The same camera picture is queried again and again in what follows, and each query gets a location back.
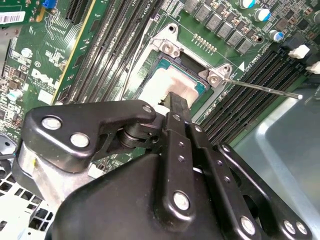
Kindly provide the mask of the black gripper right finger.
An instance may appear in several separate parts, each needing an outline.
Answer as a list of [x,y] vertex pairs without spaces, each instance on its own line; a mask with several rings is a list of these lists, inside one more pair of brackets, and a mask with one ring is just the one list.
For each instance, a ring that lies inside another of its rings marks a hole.
[[204,173],[215,214],[227,240],[311,240],[308,225],[228,144],[211,145],[190,124],[187,135]]

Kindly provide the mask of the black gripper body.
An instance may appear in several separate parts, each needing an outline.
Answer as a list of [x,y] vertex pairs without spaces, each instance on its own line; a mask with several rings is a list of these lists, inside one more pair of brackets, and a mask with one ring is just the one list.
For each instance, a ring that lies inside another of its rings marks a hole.
[[219,218],[204,176],[193,173],[195,220],[178,232],[168,230],[154,207],[159,170],[154,154],[139,157],[78,188],[60,205],[53,240],[234,240]]

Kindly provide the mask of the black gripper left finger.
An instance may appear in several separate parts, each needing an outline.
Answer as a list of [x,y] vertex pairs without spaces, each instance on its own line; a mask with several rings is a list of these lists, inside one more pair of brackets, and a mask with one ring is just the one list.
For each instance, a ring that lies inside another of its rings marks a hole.
[[58,205],[75,190],[139,157],[162,158],[154,200],[165,227],[196,218],[187,101],[169,93],[157,113],[143,100],[38,107],[22,129],[23,151],[37,157],[31,175],[46,200]]

